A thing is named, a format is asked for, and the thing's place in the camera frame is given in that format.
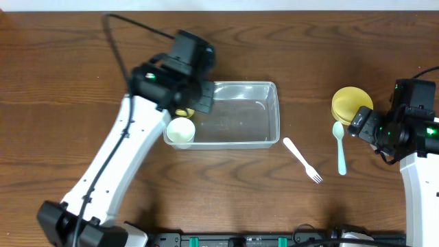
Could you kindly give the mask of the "white plastic cup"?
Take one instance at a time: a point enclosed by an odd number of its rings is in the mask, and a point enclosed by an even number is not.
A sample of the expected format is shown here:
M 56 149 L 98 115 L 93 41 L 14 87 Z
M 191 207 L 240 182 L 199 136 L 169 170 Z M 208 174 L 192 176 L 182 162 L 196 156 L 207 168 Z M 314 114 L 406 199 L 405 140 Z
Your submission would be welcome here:
M 195 125 L 190 119 L 175 118 L 169 122 L 166 136 L 174 143 L 191 143 L 195 138 Z

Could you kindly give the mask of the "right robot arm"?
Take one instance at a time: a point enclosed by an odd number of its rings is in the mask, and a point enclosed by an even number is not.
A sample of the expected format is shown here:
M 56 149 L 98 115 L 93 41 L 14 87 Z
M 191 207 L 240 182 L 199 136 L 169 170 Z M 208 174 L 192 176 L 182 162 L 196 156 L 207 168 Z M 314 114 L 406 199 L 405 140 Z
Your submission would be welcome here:
M 434 82 L 395 83 L 386 114 L 361 106 L 347 132 L 375 147 L 388 164 L 398 163 L 406 204 L 406 244 L 438 245 L 438 118 Z

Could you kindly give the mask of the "yellow plastic cup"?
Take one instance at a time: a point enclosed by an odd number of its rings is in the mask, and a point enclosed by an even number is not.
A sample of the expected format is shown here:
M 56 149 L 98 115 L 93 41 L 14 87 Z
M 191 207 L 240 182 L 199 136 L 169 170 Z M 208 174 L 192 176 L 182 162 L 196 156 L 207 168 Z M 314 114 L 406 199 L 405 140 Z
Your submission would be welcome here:
M 183 109 L 176 109 L 175 114 L 179 117 L 185 117 L 185 118 L 191 118 L 195 111 L 191 108 Z

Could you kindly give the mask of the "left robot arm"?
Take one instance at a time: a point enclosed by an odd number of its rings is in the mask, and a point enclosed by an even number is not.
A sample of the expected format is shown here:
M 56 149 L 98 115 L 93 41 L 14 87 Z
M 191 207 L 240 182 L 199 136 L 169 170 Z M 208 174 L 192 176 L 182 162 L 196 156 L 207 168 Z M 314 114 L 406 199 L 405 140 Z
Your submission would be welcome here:
M 45 201 L 37 220 L 53 246 L 146 246 L 148 234 L 116 222 L 130 183 L 177 110 L 209 113 L 212 44 L 180 30 L 171 51 L 133 68 L 128 94 L 92 163 L 61 202 Z

